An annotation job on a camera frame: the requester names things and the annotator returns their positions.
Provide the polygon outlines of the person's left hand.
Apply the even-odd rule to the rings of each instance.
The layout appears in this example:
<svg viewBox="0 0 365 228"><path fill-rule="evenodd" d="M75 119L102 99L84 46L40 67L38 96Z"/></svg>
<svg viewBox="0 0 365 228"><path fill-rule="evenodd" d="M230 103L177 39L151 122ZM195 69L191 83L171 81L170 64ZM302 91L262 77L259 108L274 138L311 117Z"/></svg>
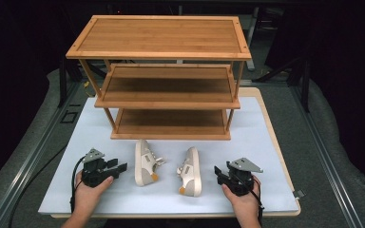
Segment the person's left hand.
<svg viewBox="0 0 365 228"><path fill-rule="evenodd" d="M96 187L89 187L82 182L82 173L76 176L75 205L73 215L89 218L100 202L101 195L111 186L113 177L103 180Z"/></svg>

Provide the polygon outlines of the grey metal floor rail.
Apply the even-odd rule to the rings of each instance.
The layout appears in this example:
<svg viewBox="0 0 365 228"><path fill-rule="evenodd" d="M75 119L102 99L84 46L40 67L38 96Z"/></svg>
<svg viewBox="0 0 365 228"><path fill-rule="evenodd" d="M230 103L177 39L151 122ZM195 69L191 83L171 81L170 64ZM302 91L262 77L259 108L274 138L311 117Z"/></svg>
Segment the grey metal floor rail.
<svg viewBox="0 0 365 228"><path fill-rule="evenodd" d="M48 139L54 127L65 113L79 84L71 83L67 87L67 97L62 106L59 104L59 90L51 87L32 121L28 131L0 171L0 228L13 209L20 193L25 189L36 165L42 158Z"/></svg>
<svg viewBox="0 0 365 228"><path fill-rule="evenodd" d="M336 197L336 201L341 209L344 218L347 221L349 228L364 228L361 219L355 209L355 206L350 199L348 191L346 190L344 183L334 166L334 163L329 155L325 143L323 142L317 130L317 126L311 114L306 111L304 104L301 102L301 94L299 89L297 87L291 87L290 91L296 101L299 112L306 122L306 125L317 146L317 155L320 160L322 169L324 170L328 182L331 185L331 188Z"/></svg>

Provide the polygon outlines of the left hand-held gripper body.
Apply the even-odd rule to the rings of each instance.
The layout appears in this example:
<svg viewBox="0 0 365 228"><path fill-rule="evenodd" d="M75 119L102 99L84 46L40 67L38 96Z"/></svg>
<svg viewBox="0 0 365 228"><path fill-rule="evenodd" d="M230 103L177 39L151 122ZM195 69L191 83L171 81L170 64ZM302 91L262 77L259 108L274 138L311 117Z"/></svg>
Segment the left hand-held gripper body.
<svg viewBox="0 0 365 228"><path fill-rule="evenodd" d="M82 182L89 187L96 187L108 177L114 174L107 170L105 154L95 148L91 148L82 160Z"/></svg>

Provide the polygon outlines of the white and grey sneaker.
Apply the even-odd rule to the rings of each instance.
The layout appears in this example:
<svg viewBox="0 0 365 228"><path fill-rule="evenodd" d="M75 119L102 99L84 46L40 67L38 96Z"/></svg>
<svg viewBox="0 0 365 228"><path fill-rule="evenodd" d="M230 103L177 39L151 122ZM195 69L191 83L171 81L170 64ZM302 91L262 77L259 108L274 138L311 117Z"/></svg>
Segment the white and grey sneaker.
<svg viewBox="0 0 365 228"><path fill-rule="evenodd" d="M136 142L135 181L138 186L145 186L156 182L159 179L156 169L164 163L165 160L154 154L146 140L138 140Z"/></svg>
<svg viewBox="0 0 365 228"><path fill-rule="evenodd" d="M199 152L195 146L187 150L184 162L177 168L182 180L179 193L188 197L198 197L202 192L202 178Z"/></svg>

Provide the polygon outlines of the wooden three-tier shoe rack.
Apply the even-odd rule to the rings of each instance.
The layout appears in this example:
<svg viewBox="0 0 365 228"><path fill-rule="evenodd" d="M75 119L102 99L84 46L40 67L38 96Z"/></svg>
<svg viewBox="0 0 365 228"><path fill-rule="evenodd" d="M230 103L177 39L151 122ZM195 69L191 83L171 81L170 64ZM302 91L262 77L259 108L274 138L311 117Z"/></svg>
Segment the wooden three-tier shoe rack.
<svg viewBox="0 0 365 228"><path fill-rule="evenodd" d="M114 140L227 140L251 58L236 16L94 15L66 54L90 75Z"/></svg>

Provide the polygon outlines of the person's right hand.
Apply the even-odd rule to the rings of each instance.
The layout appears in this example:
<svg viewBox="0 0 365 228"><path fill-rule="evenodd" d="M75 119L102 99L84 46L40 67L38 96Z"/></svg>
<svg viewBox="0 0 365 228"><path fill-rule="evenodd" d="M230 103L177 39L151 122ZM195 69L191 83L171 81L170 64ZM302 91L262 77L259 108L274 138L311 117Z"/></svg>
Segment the person's right hand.
<svg viewBox="0 0 365 228"><path fill-rule="evenodd" d="M259 201L260 196L260 181L257 177L254 177L254 188L252 193L248 193L244 196L236 196L228 188L226 184L221 186L223 194L228 198L232 204L233 211L237 219L244 218L258 218L259 216Z"/></svg>

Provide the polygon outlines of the black metal stand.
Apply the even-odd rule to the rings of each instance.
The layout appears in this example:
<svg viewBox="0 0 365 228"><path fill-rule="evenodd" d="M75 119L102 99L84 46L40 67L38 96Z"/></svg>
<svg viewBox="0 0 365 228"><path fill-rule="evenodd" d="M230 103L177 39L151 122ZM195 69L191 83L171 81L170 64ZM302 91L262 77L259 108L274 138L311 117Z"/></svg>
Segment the black metal stand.
<svg viewBox="0 0 365 228"><path fill-rule="evenodd" d="M62 56L60 58L59 67L59 84L60 84L60 100L59 107L62 107L67 100L67 70L66 70L66 58Z"/></svg>
<svg viewBox="0 0 365 228"><path fill-rule="evenodd" d="M300 102L301 102L301 105L302 105L304 111L308 112L309 111L308 98L309 98L310 65L307 60L304 61L302 69L303 69L303 72L302 72L302 77L301 77Z"/></svg>

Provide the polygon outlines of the white table mat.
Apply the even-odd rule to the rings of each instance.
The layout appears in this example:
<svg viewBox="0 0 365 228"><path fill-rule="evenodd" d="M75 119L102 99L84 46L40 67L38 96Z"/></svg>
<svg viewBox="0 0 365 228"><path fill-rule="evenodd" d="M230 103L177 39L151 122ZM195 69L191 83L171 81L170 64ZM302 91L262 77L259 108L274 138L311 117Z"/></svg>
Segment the white table mat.
<svg viewBox="0 0 365 228"><path fill-rule="evenodd" d="M135 182L132 140L112 140L103 110L88 99L40 205L39 213L65 218L70 213L71 176L78 160L91 148L106 159L118 159L127 169L101 197L95 214L102 218L221 218L232 216L232 207L221 191L214 173L228 162L246 158L260 167L261 202L267 217L296 216L298 201L265 109L254 97L241 99L230 127L228 141L150 141L156 156L165 160L158 181L140 187ZM200 155L202 192L194 197L179 192L182 184L177 169L186 151L194 146Z"/></svg>

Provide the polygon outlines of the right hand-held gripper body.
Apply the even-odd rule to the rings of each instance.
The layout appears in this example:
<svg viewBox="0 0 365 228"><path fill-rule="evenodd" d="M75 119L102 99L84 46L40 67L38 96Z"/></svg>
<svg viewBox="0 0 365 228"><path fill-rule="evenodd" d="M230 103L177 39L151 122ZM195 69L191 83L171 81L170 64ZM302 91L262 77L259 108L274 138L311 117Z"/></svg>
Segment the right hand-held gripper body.
<svg viewBox="0 0 365 228"><path fill-rule="evenodd" d="M262 173L263 170L247 158L231 161L230 165L232 168L228 169L229 183L226 185L237 196L248 194L254 188L253 173Z"/></svg>

